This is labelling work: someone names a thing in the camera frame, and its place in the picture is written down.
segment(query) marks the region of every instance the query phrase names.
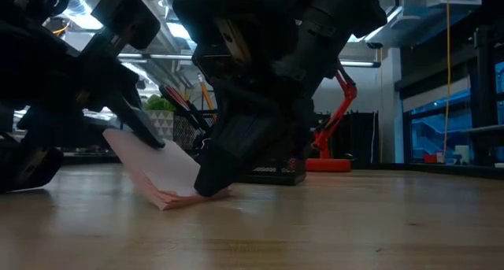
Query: ceiling light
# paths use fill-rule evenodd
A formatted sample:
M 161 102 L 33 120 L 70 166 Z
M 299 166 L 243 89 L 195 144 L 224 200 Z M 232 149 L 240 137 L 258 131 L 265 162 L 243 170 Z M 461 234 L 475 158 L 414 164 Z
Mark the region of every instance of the ceiling light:
M 179 61 L 190 61 L 192 56 L 190 54 L 151 54 L 151 58 L 156 59 L 173 59 Z
M 168 29 L 172 33 L 173 37 L 178 37 L 182 39 L 191 39 L 191 36 L 187 32 L 186 28 L 182 26 L 182 24 L 178 23 L 167 23 Z
M 103 25 L 91 15 L 91 7 L 84 0 L 77 0 L 79 5 L 68 7 L 63 14 L 83 29 L 98 30 Z
M 402 12 L 402 6 L 399 6 L 398 8 L 396 8 L 394 10 L 394 12 L 392 12 L 388 17 L 387 17 L 387 24 L 389 24 L 392 19 L 394 19 L 396 16 L 398 16 L 400 13 Z M 376 34 L 378 34 L 378 32 L 380 32 L 386 25 L 376 29 L 375 31 L 371 32 L 371 34 L 367 35 L 364 40 L 366 42 L 368 42 L 370 39 L 372 39 L 374 36 L 376 36 Z
M 122 65 L 124 67 L 126 67 L 127 69 L 133 71 L 134 73 L 138 74 L 139 76 L 141 76 L 142 78 L 144 78 L 145 80 L 147 80 L 147 82 L 152 82 L 152 83 L 155 83 L 150 77 L 149 75 L 147 74 L 147 72 L 145 72 L 144 70 L 134 66 L 133 64 L 129 63 L 129 62 L 123 62 Z
M 120 58 L 119 61 L 131 63 L 147 63 L 147 59 Z
M 22 109 L 22 110 L 18 110 L 18 111 L 14 111 L 14 114 L 22 117 L 26 114 L 27 110 L 26 109 Z
M 377 67 L 378 64 L 370 61 L 341 61 L 341 65 L 347 67 Z
M 141 58 L 142 54 L 119 54 L 119 58 Z

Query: pink paper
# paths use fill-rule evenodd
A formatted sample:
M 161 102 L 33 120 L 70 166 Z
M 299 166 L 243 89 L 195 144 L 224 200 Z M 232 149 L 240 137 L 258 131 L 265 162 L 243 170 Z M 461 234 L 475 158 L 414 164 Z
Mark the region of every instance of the pink paper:
M 193 188 L 199 164 L 173 141 L 156 150 L 133 133 L 106 129 L 103 136 L 130 172 L 135 187 L 160 210 L 173 209 L 209 200 Z M 222 190 L 211 199 L 229 196 Z

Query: window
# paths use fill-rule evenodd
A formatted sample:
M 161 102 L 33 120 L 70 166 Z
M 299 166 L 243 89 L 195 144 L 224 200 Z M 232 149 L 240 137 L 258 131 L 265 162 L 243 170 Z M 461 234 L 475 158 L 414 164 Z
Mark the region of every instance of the window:
M 504 124 L 504 101 L 497 102 L 498 123 Z M 504 163 L 504 147 L 497 148 L 497 161 Z
M 497 93 L 504 93 L 504 62 L 498 63 L 495 66 L 495 84 Z
M 469 103 L 470 98 L 471 98 L 471 91 L 469 89 L 463 90 L 461 92 L 458 92 L 456 94 L 452 94 L 450 96 L 450 105 L 460 104 L 463 102 Z M 414 115 L 416 113 L 423 113 L 423 112 L 430 111 L 432 109 L 443 108 L 446 106 L 447 106 L 447 99 L 441 98 L 441 99 L 436 100 L 434 102 L 430 102 L 427 105 L 423 105 L 421 107 L 413 109 L 413 110 L 411 110 L 411 113 Z
M 446 163 L 456 164 L 473 160 L 472 142 L 467 132 L 473 127 L 469 101 L 470 89 L 450 96 L 448 117 Z M 410 123 L 410 151 L 412 162 L 424 163 L 426 155 L 435 156 L 444 150 L 445 113 L 447 98 L 440 98 L 421 107 L 411 109 L 406 117 Z
M 471 139 L 465 133 L 472 127 L 470 109 L 450 112 L 448 118 L 447 155 L 446 163 L 453 164 L 460 156 L 455 156 L 462 150 L 471 150 Z M 411 121 L 412 160 L 423 162 L 424 156 L 443 152 L 445 114 L 439 113 L 429 117 L 413 119 Z

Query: table surface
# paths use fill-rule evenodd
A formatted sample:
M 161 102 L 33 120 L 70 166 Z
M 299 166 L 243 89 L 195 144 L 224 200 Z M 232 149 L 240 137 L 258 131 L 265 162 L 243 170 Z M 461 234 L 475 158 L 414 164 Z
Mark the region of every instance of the table surface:
M 504 268 L 504 181 L 356 171 L 234 190 L 160 212 L 121 165 L 63 168 L 0 196 L 0 269 Z

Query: yellow cable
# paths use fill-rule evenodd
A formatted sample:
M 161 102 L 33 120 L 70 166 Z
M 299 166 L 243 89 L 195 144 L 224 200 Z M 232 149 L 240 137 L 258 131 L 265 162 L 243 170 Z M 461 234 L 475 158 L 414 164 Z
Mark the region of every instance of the yellow cable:
M 383 120 L 384 116 L 384 48 L 380 49 L 380 113 L 378 114 L 378 124 L 380 123 L 380 115 Z M 380 163 L 384 162 L 384 128 L 383 126 L 380 128 Z
M 63 28 L 59 29 L 59 30 L 56 30 L 56 31 L 53 31 L 53 34 L 55 35 L 59 35 L 61 32 L 63 32 L 64 30 L 68 29 L 69 28 L 69 25 L 70 23 L 67 23 L 66 26 L 64 26 Z
M 448 67 L 448 88 L 447 88 L 447 109 L 444 118 L 444 147 L 443 162 L 446 164 L 447 142 L 448 142 L 448 123 L 450 116 L 450 96 L 451 96 L 451 22 L 450 22 L 450 0 L 447 0 L 447 67 Z

